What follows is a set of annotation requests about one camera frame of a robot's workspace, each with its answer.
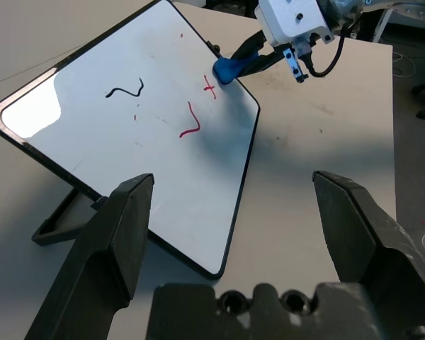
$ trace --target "black wavy line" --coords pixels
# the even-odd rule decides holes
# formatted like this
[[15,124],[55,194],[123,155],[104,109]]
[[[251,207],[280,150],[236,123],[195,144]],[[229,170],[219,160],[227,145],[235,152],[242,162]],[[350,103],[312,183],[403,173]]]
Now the black wavy line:
[[109,93],[109,94],[107,94],[107,95],[106,95],[106,98],[111,97],[115,91],[122,91],[122,92],[124,92],[124,93],[130,94],[130,95],[131,95],[131,96],[133,96],[133,97],[138,97],[138,96],[140,96],[140,93],[142,92],[142,90],[143,90],[143,88],[145,87],[145,85],[143,84],[143,80],[142,80],[142,78],[139,78],[139,79],[140,79],[141,86],[140,86],[140,89],[139,89],[139,91],[137,92],[137,94],[133,94],[133,93],[131,93],[131,92],[129,92],[129,91],[126,91],[126,90],[124,90],[124,89],[120,89],[119,87],[115,87],[114,89],[112,89],[112,91],[110,91],[110,93]]

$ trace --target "bolt hole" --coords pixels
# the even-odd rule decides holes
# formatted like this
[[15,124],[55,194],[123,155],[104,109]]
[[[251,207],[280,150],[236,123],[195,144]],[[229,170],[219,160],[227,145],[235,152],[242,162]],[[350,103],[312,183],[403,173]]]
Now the bolt hole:
[[302,315],[310,313],[309,299],[297,290],[291,290],[283,294],[281,301],[283,303],[283,306],[292,313]]
[[246,297],[235,290],[224,293],[218,304],[221,310],[231,315],[241,314],[249,307]]

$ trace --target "floor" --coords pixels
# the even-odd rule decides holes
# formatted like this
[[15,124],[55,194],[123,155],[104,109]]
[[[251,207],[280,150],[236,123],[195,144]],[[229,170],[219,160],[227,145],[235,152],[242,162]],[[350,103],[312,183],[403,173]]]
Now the floor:
[[395,191],[397,221],[413,236],[425,231],[425,120],[416,113],[425,108],[425,94],[415,98],[413,86],[425,83],[425,45],[385,38],[382,43],[393,45],[394,52],[409,57],[393,64],[394,74],[394,143]]

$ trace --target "whiteboard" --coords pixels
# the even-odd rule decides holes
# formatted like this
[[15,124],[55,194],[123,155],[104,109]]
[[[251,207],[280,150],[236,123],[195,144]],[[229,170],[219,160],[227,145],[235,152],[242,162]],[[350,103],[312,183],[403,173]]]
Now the whiteboard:
[[238,81],[217,82],[215,60],[155,1],[2,101],[0,130],[98,197],[153,173],[149,230],[217,278],[259,105]]

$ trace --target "red marker line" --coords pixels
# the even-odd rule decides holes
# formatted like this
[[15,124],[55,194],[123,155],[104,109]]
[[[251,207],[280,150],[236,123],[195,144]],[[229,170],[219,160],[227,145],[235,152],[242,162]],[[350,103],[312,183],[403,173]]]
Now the red marker line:
[[190,101],[188,101],[188,102],[187,102],[187,104],[189,104],[189,110],[191,110],[191,113],[192,113],[193,119],[195,119],[195,121],[197,122],[198,127],[197,127],[197,128],[195,128],[195,129],[192,129],[192,130],[186,130],[186,131],[182,132],[182,133],[179,135],[179,137],[180,137],[180,138],[182,138],[184,135],[187,135],[188,133],[192,133],[192,132],[200,131],[200,122],[198,121],[198,119],[197,119],[197,117],[196,117],[195,113],[192,111],[192,105],[191,105],[191,102],[190,102]]
[[211,90],[212,94],[214,95],[214,99],[216,99],[215,92],[214,92],[214,88],[215,88],[215,86],[211,86],[211,85],[210,85],[210,82],[208,81],[208,78],[206,78],[206,76],[204,76],[204,77],[205,77],[205,80],[206,80],[206,84],[207,84],[208,86],[206,86],[203,90],[204,90],[204,91]]

